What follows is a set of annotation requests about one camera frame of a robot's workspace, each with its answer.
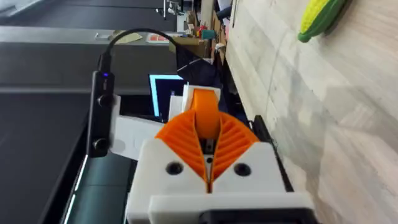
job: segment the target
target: monitor screen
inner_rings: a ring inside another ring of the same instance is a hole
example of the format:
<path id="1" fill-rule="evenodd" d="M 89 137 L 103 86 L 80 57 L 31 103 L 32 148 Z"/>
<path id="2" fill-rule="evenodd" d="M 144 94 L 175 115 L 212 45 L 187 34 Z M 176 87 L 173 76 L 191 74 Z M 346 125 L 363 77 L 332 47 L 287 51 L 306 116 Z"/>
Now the monitor screen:
<path id="1" fill-rule="evenodd" d="M 170 96 L 182 96 L 183 87 L 188 82 L 178 75 L 149 75 L 150 93 L 154 105 L 154 115 L 167 121 Z"/>

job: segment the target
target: screw hole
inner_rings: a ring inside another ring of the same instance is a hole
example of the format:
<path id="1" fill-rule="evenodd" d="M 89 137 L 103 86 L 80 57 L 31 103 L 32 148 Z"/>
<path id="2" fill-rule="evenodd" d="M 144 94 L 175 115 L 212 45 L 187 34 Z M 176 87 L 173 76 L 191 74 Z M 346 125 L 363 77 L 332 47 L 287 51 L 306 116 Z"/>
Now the screw hole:
<path id="1" fill-rule="evenodd" d="M 179 162 L 171 162 L 167 164 L 166 172 L 170 175 L 178 175 L 182 172 L 183 166 Z"/>
<path id="2" fill-rule="evenodd" d="M 251 169 L 247 164 L 240 163 L 234 166 L 235 174 L 240 175 L 241 177 L 247 177 L 251 174 Z"/>

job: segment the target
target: black cable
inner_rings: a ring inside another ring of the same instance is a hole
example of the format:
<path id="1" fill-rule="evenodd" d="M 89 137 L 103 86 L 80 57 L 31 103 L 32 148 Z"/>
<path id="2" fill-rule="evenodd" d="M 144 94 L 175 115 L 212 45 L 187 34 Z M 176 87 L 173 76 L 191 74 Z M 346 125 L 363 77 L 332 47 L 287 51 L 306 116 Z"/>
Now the black cable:
<path id="1" fill-rule="evenodd" d="M 116 42 L 120 39 L 122 39 L 123 37 L 129 35 L 129 34 L 133 34 L 136 32 L 148 32 L 148 33 L 153 33 L 153 34 L 157 34 L 157 35 L 161 35 L 162 37 L 166 38 L 167 40 L 169 40 L 172 44 L 174 44 L 174 46 L 178 46 L 179 44 L 173 40 L 173 38 L 161 31 L 158 30 L 154 30 L 154 29 L 149 29 L 149 28 L 137 28 L 137 29 L 131 29 L 131 30 L 126 30 L 124 32 L 122 32 L 121 34 L 117 35 L 108 45 L 108 47 L 106 48 L 107 52 L 110 52 L 113 48 L 113 46 L 116 44 Z"/>
<path id="2" fill-rule="evenodd" d="M 111 51 L 112 51 L 112 48 L 115 46 L 116 42 L 118 40 L 122 39 L 123 37 L 125 37 L 129 34 L 136 33 L 136 32 L 148 32 L 148 33 L 160 35 L 160 36 L 166 38 L 167 40 L 169 40 L 172 44 L 174 44 L 176 49 L 180 47 L 180 44 L 178 44 L 173 38 L 171 38 L 171 36 L 161 32 L 161 31 L 158 31 L 158 30 L 149 29 L 149 28 L 137 28 L 137 29 L 126 30 L 126 31 L 122 32 L 121 34 L 117 35 L 108 44 L 106 51 L 103 54 L 101 54 L 101 57 L 99 58 L 99 62 L 98 62 L 98 70 L 100 72 L 109 73 L 111 71 L 111 63 L 112 63 Z"/>

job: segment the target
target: wooden wall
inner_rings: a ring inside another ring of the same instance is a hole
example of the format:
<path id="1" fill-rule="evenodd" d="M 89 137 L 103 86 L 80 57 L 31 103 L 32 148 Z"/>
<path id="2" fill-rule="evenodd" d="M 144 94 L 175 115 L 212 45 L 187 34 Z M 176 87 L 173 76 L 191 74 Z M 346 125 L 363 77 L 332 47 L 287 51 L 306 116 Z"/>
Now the wooden wall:
<path id="1" fill-rule="evenodd" d="M 398 1 L 354 0 L 303 44 L 307 3 L 234 0 L 226 58 L 248 118 L 322 223 L 398 223 Z"/>

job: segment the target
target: black table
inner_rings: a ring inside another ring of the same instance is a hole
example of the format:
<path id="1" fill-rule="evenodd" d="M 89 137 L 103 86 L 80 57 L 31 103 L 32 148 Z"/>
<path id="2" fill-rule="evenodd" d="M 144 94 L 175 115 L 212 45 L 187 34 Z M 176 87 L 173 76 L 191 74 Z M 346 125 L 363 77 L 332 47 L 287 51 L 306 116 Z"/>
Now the black table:
<path id="1" fill-rule="evenodd" d="M 63 211 L 65 204 L 53 203 L 61 187 L 70 191 L 85 155 L 78 142 L 89 100 L 89 94 L 0 94 L 1 223 L 38 223 L 51 210 Z"/>

